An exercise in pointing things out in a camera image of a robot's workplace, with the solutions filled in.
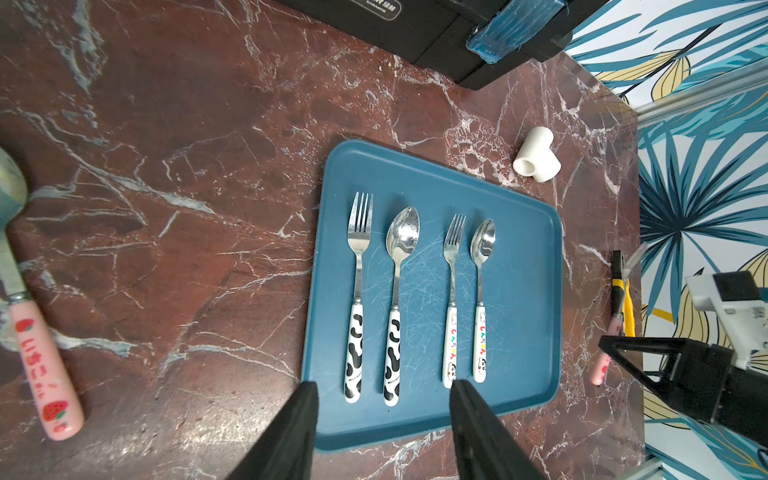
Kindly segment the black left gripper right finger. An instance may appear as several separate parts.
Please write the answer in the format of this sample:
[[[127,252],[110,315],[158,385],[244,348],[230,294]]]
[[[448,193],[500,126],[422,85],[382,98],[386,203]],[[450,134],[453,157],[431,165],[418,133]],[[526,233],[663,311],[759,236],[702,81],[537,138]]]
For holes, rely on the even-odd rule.
[[[449,405],[460,479],[545,479],[471,382],[453,382]]]

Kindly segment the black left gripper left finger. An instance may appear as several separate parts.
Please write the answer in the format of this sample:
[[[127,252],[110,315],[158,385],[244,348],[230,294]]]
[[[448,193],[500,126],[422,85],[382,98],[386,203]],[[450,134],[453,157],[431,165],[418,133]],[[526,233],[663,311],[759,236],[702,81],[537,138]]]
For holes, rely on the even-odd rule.
[[[299,384],[227,479],[309,479],[319,412],[317,384]]]

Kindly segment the white cartoon handle spoon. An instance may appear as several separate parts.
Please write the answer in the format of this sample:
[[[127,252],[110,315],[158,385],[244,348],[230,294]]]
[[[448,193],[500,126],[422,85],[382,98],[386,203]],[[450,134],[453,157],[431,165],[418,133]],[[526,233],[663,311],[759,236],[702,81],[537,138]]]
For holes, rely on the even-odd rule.
[[[489,259],[496,240],[495,223],[486,219],[477,228],[471,244],[470,254],[477,269],[477,295],[473,336],[473,379],[483,383],[487,375],[487,326],[482,267]]]

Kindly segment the white cartoon handle fork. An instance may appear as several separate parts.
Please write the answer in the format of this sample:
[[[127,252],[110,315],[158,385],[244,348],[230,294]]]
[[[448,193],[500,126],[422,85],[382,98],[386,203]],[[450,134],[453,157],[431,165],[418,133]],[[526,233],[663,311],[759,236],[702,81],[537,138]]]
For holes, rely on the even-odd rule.
[[[458,309],[455,286],[456,262],[459,256],[465,222],[466,217],[464,215],[455,214],[453,216],[443,246],[443,257],[448,263],[450,271],[442,359],[442,383],[446,389],[452,387],[453,381],[457,377]]]

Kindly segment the pink strawberry handle spoon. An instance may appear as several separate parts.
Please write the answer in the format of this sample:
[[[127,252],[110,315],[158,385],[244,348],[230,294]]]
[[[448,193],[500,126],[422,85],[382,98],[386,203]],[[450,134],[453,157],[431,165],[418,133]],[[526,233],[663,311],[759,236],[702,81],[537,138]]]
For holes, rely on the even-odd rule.
[[[11,156],[1,153],[1,282],[20,357],[46,435],[62,441],[84,425],[84,412],[59,350],[21,276],[6,234],[27,203],[28,187]]]

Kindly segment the cow pattern handle spoon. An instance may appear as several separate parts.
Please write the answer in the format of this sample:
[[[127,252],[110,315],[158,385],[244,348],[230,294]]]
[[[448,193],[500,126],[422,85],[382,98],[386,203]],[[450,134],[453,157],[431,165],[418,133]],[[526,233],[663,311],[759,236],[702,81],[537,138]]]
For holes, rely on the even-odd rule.
[[[401,378],[401,318],[400,280],[401,264],[416,249],[420,234],[420,219],[415,207],[404,208],[392,221],[387,236],[386,250],[394,262],[391,307],[386,339],[383,395],[385,404],[395,406],[400,398]]]

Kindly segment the cow pattern handle fork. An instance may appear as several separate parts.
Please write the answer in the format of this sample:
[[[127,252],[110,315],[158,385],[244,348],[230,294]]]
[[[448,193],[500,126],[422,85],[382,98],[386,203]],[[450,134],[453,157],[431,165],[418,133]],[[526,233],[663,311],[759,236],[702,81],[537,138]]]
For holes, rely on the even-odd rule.
[[[363,255],[370,243],[373,196],[357,192],[353,200],[347,229],[347,242],[355,255],[353,300],[348,326],[344,395],[348,403],[361,397],[363,372]]]

